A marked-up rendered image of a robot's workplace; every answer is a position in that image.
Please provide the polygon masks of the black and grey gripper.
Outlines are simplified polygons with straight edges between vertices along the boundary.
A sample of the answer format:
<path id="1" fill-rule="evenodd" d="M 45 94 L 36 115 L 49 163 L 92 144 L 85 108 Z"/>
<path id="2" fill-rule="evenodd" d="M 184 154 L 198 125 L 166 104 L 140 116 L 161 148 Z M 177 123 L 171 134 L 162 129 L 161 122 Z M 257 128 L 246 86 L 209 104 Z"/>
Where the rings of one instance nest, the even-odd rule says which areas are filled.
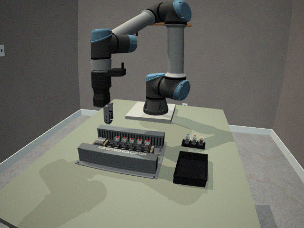
<path id="1" fill-rule="evenodd" d="M 126 68 L 122 62 L 121 68 L 111 69 L 112 59 L 91 60 L 91 82 L 94 91 L 93 105 L 104 109 L 104 122 L 110 122 L 110 114 L 113 117 L 113 103 L 110 102 L 111 77 L 126 75 Z"/>

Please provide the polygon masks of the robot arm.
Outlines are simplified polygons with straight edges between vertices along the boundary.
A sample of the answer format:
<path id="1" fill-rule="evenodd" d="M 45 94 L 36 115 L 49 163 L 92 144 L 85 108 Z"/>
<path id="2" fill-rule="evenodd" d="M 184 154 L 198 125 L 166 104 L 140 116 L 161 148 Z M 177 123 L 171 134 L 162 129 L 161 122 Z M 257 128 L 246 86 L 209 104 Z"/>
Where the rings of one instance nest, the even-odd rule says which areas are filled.
<path id="1" fill-rule="evenodd" d="M 94 29 L 91 33 L 91 59 L 111 59 L 111 53 L 130 53 L 137 48 L 133 34 L 146 26 L 164 22 L 168 28 L 168 72 L 146 77 L 146 101 L 143 112 L 148 115 L 168 113 L 166 98 L 182 101 L 190 91 L 184 74 L 184 28 L 191 19 L 187 2 L 175 0 L 157 3 L 115 29 Z"/>

